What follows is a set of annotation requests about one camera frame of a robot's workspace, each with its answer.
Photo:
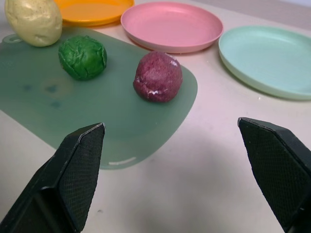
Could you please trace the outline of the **light green plate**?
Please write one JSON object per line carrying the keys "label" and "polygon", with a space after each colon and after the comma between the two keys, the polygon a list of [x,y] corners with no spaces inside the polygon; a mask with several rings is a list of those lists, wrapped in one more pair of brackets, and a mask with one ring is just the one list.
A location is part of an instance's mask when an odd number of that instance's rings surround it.
{"label": "light green plate", "polygon": [[283,99],[311,100],[311,37],[243,26],[225,32],[218,47],[224,66],[248,86]]}

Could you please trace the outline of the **orange plate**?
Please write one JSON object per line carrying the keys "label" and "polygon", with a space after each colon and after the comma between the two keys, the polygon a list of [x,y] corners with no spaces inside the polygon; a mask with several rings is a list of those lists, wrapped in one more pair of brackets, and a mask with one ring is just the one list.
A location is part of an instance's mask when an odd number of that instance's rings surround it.
{"label": "orange plate", "polygon": [[54,0],[63,23],[78,27],[95,27],[119,22],[135,0]]}

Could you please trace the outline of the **green translucent cutting mat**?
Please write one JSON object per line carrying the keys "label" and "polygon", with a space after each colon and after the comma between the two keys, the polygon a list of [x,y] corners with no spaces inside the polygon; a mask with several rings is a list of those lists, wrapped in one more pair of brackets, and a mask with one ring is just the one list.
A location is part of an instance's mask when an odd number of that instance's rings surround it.
{"label": "green translucent cutting mat", "polygon": [[65,27],[60,41],[76,35],[98,40],[107,51],[107,67],[93,80],[77,81],[63,70],[59,43],[38,48],[15,34],[0,39],[0,110],[54,148],[70,132],[102,122],[101,168],[135,165],[182,124],[197,95],[196,78],[183,68],[183,83],[172,101],[145,101],[133,81],[147,50],[86,28]]}

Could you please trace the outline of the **green dough ball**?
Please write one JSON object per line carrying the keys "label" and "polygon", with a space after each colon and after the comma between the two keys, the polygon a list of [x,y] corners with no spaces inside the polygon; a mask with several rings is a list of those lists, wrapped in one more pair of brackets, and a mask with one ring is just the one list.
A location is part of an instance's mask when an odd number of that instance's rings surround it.
{"label": "green dough ball", "polygon": [[107,66],[104,45],[89,36],[77,35],[58,48],[59,62],[73,79],[88,81],[99,76]]}

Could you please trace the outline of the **yellow dough ball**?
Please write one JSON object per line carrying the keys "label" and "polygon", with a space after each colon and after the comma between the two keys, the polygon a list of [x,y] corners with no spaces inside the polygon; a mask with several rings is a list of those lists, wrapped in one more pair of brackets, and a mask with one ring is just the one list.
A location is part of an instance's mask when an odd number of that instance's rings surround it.
{"label": "yellow dough ball", "polygon": [[54,0],[5,0],[4,12],[14,32],[32,46],[50,46],[61,37],[62,16]]}

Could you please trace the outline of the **maroon dough ball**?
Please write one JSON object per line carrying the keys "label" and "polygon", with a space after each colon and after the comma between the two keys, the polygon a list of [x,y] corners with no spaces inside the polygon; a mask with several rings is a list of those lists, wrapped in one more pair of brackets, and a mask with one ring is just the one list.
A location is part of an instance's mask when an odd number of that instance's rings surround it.
{"label": "maroon dough ball", "polygon": [[152,51],[139,61],[133,88],[147,101],[169,102],[177,95],[182,82],[182,69],[177,59],[164,52]]}

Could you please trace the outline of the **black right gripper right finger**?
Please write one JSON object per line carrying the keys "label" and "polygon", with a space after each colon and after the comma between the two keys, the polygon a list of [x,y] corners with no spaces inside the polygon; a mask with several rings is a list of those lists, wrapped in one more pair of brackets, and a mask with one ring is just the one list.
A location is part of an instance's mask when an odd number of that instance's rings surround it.
{"label": "black right gripper right finger", "polygon": [[290,130],[240,117],[255,180],[285,233],[311,233],[311,150]]}

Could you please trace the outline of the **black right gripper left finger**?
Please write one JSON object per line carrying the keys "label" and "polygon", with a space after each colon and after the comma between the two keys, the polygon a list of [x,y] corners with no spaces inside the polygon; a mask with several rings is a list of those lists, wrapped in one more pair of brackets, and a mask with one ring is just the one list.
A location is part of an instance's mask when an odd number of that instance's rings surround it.
{"label": "black right gripper left finger", "polygon": [[32,176],[0,233],[81,233],[97,186],[105,125],[68,134]]}

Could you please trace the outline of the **pink plate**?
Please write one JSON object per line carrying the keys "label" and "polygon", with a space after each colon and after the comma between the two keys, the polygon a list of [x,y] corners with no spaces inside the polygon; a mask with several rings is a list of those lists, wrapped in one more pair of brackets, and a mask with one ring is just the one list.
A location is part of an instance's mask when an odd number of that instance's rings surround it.
{"label": "pink plate", "polygon": [[207,10],[163,1],[129,8],[121,16],[121,24],[135,43],[175,54],[204,50],[224,31],[222,21]]}

